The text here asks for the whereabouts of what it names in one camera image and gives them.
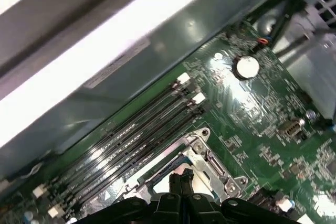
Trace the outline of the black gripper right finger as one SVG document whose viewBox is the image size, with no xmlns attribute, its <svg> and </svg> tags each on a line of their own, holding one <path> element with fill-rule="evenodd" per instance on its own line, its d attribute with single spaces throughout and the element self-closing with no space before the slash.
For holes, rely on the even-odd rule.
<svg viewBox="0 0 336 224">
<path fill-rule="evenodd" d="M 181 187 L 190 223 L 291 223 L 286 217 L 238 198 L 227 199 L 218 206 L 206 195 L 194 193 L 193 178 L 191 169 L 183 170 Z"/>
</svg>

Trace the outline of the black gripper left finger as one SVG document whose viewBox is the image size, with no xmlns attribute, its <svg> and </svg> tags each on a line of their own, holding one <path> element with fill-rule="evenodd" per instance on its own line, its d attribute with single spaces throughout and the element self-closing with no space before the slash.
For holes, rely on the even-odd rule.
<svg viewBox="0 0 336 224">
<path fill-rule="evenodd" d="M 157 194 L 148 204 L 131 197 L 80 219 L 79 223 L 180 223 L 182 204 L 181 175 L 169 178 L 169 192 Z"/>
</svg>

